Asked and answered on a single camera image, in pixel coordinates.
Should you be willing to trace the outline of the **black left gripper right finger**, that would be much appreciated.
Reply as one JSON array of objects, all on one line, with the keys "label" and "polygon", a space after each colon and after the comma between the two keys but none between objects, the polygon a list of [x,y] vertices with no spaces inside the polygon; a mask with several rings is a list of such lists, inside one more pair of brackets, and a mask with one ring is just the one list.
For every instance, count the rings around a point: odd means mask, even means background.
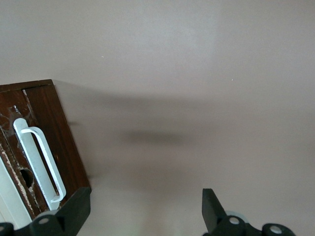
[{"label": "black left gripper right finger", "polygon": [[253,227],[245,216],[226,211],[219,202],[213,189],[202,191],[202,216],[207,228],[206,236],[293,236],[288,227],[267,223],[261,229]]}]

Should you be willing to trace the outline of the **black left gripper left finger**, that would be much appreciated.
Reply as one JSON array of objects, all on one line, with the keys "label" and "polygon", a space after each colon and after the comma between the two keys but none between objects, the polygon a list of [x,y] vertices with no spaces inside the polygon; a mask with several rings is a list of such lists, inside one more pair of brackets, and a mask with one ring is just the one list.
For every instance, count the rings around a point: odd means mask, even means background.
[{"label": "black left gripper left finger", "polygon": [[2,236],[75,236],[91,212],[91,188],[79,188],[66,203],[56,211],[47,211],[31,223],[14,229],[12,223],[1,222]]}]

